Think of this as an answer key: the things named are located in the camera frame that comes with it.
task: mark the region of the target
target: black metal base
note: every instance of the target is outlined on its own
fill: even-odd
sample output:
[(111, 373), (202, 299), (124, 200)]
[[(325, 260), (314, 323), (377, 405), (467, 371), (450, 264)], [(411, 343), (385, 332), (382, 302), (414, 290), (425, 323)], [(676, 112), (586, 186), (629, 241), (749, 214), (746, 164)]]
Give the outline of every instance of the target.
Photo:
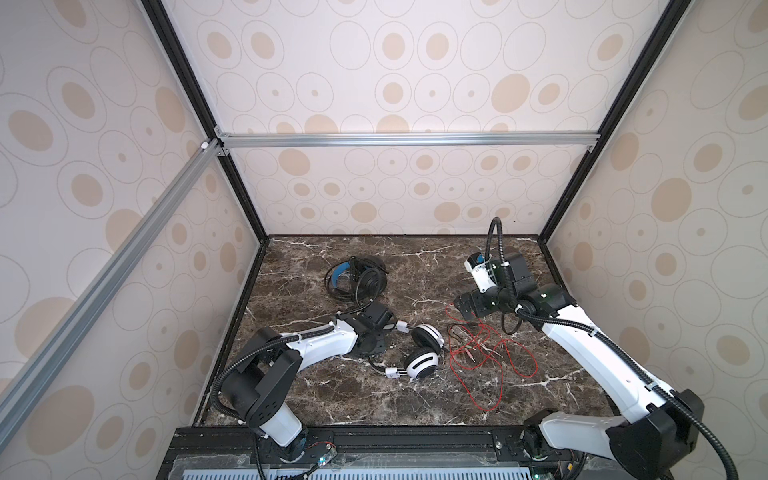
[[(365, 454), (435, 454), (468, 453), (495, 456), (497, 462), (517, 462), (533, 473), (554, 472), (559, 462), (572, 459), (570, 450), (554, 450), (548, 457), (534, 461), (523, 451), (523, 425), (510, 426), (317, 426), (308, 427), (307, 445), (332, 442), (339, 455)], [(178, 429), (157, 474), (166, 480), (179, 456), (250, 455), (252, 464), (255, 435), (247, 427), (189, 427)], [(261, 462), (272, 468), (309, 468), (324, 455), (326, 445), (307, 449), (294, 463), (285, 463), (272, 450), (271, 440), (260, 440)]]

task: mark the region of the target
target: black frame edge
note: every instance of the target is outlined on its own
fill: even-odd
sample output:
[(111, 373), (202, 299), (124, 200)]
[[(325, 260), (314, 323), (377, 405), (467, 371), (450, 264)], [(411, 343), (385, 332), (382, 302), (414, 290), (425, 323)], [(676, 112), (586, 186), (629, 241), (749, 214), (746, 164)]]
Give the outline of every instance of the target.
[[(192, 104), (197, 119), (203, 126), (203, 130), (208, 138), (219, 138), (216, 132), (216, 119), (211, 112), (205, 95), (203, 94), (200, 84), (197, 82), (192, 65), (187, 59), (187, 55), (184, 53), (184, 48), (179, 41), (178, 36), (174, 30), (173, 25), (170, 23), (168, 13), (163, 6), (161, 0), (141, 0), (144, 10), (147, 12), (152, 26), (157, 33), (157, 38), (160, 39), (160, 43), (163, 45), (166, 56), (174, 67), (176, 76), (181, 83), (184, 92), (187, 94), (187, 98)], [(224, 173), (227, 175), (227, 179), (232, 185), (237, 200), (240, 202), (240, 206), (243, 208), (248, 222), (250, 223), (253, 231), (256, 232), (256, 236), (260, 242), (265, 242), (267, 239), (266, 231), (261, 223), (256, 208), (253, 206), (253, 202), (250, 199), (250, 195), (246, 191), (243, 178), (238, 173), (235, 163), (229, 154), (227, 149), (224, 149), (227, 153), (225, 157), (219, 157)]]
[[(357, 233), (350, 233), (347, 234), (338, 234), (338, 233), (328, 233), (328, 234), (291, 234), (291, 233), (282, 233), (282, 234), (275, 234), (273, 233), (270, 235), (270, 238), (292, 238), (292, 237), (309, 237), (309, 238), (323, 238), (323, 237), (337, 237), (337, 238), (408, 238), (408, 237), (418, 237), (418, 238), (455, 238), (455, 237), (461, 237), (461, 238), (468, 238), (468, 237), (477, 237), (477, 238), (485, 238), (487, 236), (486, 233), (467, 233), (466, 235), (459, 235), (457, 233), (450, 233), (448, 235), (439, 235), (437, 233), (429, 234), (429, 235), (419, 235), (417, 233), (398, 233), (393, 235), (384, 235), (384, 234), (376, 234), (376, 235), (359, 235)], [(514, 238), (519, 240), (531, 240), (534, 242), (538, 242), (538, 234), (532, 233), (531, 235), (507, 235), (504, 234), (504, 238)]]
[(621, 90), (619, 90), (616, 100), (611, 105), (611, 109), (608, 110), (603, 123), (598, 129), (600, 139), (591, 151), (587, 151), (587, 153), (584, 154), (581, 163), (574, 172), (573, 177), (571, 177), (571, 180), (568, 182), (568, 186), (563, 191), (563, 194), (558, 200), (558, 204), (555, 206), (544, 229), (541, 231), (539, 236), (541, 245), (545, 246), (549, 241), (555, 228), (557, 228), (560, 220), (562, 220), (562, 217), (565, 215), (566, 210), (576, 197), (581, 185), (586, 181), (594, 162), (597, 161), (603, 149), (605, 149), (605, 145), (611, 139), (614, 131), (621, 122), (621, 118), (624, 116), (624, 113), (627, 111), (637, 95), (637, 92), (640, 90), (645, 78), (659, 58), (669, 37), (674, 32), (674, 29), (677, 27), (677, 24), (680, 22), (680, 19), (683, 17), (683, 14), (691, 1), (692, 0), (670, 0), (667, 4), (664, 13), (662, 13), (659, 18), (659, 22), (654, 27), (650, 37), (648, 37), (648, 40), (643, 47), (643, 51), (632, 66), (632, 69), (627, 76), (627, 80), (624, 82), (624, 85), (621, 86)]
[(243, 316), (245, 315), (245, 309), (248, 307), (248, 300), (250, 300), (251, 293), (253, 293), (253, 288), (256, 286), (256, 278), (259, 276), (259, 271), (261, 270), (261, 264), (264, 262), (264, 257), (266, 257), (266, 249), (270, 245), (270, 238), (267, 237), (266, 240), (260, 243), (259, 250), (256, 253), (256, 258), (253, 260), (253, 265), (250, 268), (250, 272), (248, 273), (248, 277), (246, 278), (245, 285), (243, 286), (243, 293), (240, 295), (240, 298), (237, 300), (237, 307), (235, 307), (235, 312), (232, 315), (232, 320), (230, 321), (230, 325), (227, 328), (227, 333), (224, 336), (224, 341), (222, 343), (221, 349), (219, 350), (219, 353), (216, 356), (216, 362), (214, 363), (214, 368), (211, 370), (210, 377), (208, 378), (208, 381), (205, 385), (205, 390), (203, 390), (202, 395), (202, 401), (200, 402), (200, 405), (197, 407), (197, 411), (195, 412), (194, 416), (194, 423), (193, 427), (191, 428), (200, 428), (199, 424), (205, 417), (205, 415), (208, 413), (208, 410), (210, 408), (210, 402), (208, 399), (208, 392), (210, 391), (210, 386), (213, 384), (214, 379), (221, 373), (222, 370), (224, 370), (224, 367), (227, 365), (227, 359), (230, 356), (230, 352), (232, 351), (232, 345), (234, 344), (235, 337), (237, 336), (237, 330), (240, 329), (240, 324), (243, 322)]
[(539, 237), (536, 241), (538, 243), (538, 248), (541, 250), (541, 256), (544, 257), (544, 261), (547, 264), (547, 267), (549, 268), (549, 273), (552, 274), (552, 278), (554, 279), (554, 282), (558, 284), (559, 286), (562, 286), (565, 288), (566, 291), (568, 291), (568, 288), (565, 286), (565, 282), (563, 281), (563, 276), (560, 274), (560, 270), (558, 269), (558, 265), (554, 262), (554, 257), (552, 256), (552, 253), (549, 251), (549, 247), (547, 247), (547, 243), (542, 241)]

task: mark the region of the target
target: headphone ear cup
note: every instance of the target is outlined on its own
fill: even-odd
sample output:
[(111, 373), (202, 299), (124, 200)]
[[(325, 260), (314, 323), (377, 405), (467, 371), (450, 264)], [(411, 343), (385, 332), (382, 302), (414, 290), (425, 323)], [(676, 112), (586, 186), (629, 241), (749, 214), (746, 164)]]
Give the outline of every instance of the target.
[(384, 267), (384, 260), (382, 260), (381, 257), (378, 257), (376, 255), (362, 255), (359, 258), (364, 262), (368, 263), (368, 266), (376, 266), (380, 270), (383, 270), (386, 272), (386, 268)]
[(431, 325), (417, 325), (411, 330), (411, 338), (416, 346), (429, 347), (435, 353), (439, 353), (442, 348), (442, 335)]
[(386, 275), (381, 270), (369, 268), (362, 272), (357, 283), (359, 284), (359, 295), (361, 298), (376, 296), (386, 288)]
[(437, 353), (428, 346), (415, 350), (406, 357), (405, 368), (412, 379), (423, 379), (437, 370)]

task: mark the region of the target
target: white headphones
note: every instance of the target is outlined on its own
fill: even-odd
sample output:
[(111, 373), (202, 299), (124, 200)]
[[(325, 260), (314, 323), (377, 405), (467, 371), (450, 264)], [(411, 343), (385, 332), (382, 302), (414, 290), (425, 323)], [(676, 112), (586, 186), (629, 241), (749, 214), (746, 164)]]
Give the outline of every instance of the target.
[(399, 370), (394, 366), (382, 369), (371, 361), (373, 368), (384, 373), (390, 379), (396, 379), (405, 375), (412, 379), (424, 379), (433, 374), (437, 370), (440, 359), (439, 354), (442, 346), (445, 344), (445, 340), (440, 335), (440, 332), (434, 326), (425, 323), (409, 330), (408, 323), (402, 320), (398, 320), (397, 330), (404, 333), (410, 332), (413, 342), (418, 347), (403, 361), (405, 369)]

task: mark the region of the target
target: vent grille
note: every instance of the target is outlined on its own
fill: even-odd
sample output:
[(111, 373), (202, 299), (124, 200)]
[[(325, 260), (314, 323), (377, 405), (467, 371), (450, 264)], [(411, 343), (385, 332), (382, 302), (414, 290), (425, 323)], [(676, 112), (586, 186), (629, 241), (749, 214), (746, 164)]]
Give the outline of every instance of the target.
[[(303, 470), (270, 470), (268, 480), (296, 475)], [(471, 468), (347, 468), (340, 472), (319, 470), (312, 480), (531, 480), (525, 467)], [(260, 480), (256, 470), (186, 470), (184, 480)]]

